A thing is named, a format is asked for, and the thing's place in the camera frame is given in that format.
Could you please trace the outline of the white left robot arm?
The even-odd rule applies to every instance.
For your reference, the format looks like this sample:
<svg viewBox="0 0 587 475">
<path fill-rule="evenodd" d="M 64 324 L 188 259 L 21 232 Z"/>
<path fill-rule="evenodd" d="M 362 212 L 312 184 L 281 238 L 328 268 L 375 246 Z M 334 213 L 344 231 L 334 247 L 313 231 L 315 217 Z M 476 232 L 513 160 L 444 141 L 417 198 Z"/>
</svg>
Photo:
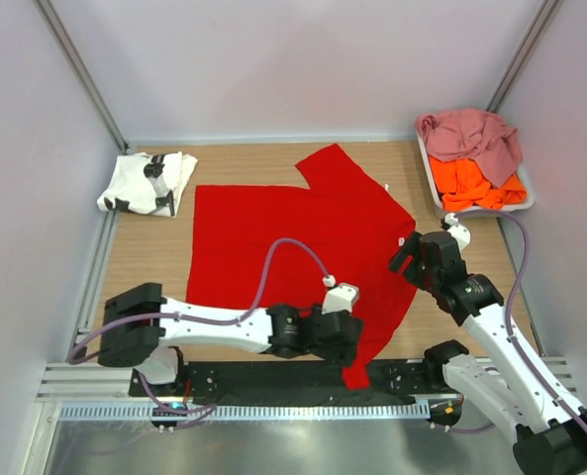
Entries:
<svg viewBox="0 0 587 475">
<path fill-rule="evenodd" d="M 185 344 L 283 359 L 312 354 L 349 367 L 363 330 L 363 321 L 352 313 L 357 298 L 357 288 L 340 284 L 307 312 L 287 304 L 247 312 L 167 298 L 160 284 L 148 282 L 105 303 L 98 362 L 133 368 L 166 396 L 185 386 L 178 351 Z"/>
</svg>

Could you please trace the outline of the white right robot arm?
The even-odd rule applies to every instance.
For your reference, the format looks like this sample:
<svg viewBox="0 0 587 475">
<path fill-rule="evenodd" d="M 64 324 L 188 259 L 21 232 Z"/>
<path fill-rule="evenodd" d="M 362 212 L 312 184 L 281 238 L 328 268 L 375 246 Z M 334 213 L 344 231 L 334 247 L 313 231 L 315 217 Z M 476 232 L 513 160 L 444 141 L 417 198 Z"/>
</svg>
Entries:
<svg viewBox="0 0 587 475">
<path fill-rule="evenodd" d="M 495 285 L 467 271 L 461 251 L 468 242 L 460 226 L 413 232 L 389 262 L 391 271 L 428 292 L 495 367 L 487 371 L 450 340 L 426 351 L 424 383 L 468 398 L 509 440 L 523 473 L 587 473 L 587 409 L 518 330 Z"/>
</svg>

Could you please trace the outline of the red t shirt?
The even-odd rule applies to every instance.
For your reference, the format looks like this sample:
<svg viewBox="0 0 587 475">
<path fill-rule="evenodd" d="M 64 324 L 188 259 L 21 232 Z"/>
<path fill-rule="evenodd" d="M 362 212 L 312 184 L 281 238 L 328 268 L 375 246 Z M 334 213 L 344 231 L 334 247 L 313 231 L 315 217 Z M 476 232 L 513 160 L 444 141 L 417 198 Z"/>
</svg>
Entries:
<svg viewBox="0 0 587 475">
<path fill-rule="evenodd" d="M 415 219 L 337 144 L 296 165 L 307 185 L 199 185 L 195 189 L 186 301 L 246 309 L 263 268 L 263 307 L 298 308 L 322 301 L 325 274 L 359 289 L 354 315 L 363 332 L 349 389 L 368 387 L 367 364 L 390 342 L 416 290 L 388 268 Z M 270 264 L 264 260 L 277 240 Z"/>
</svg>

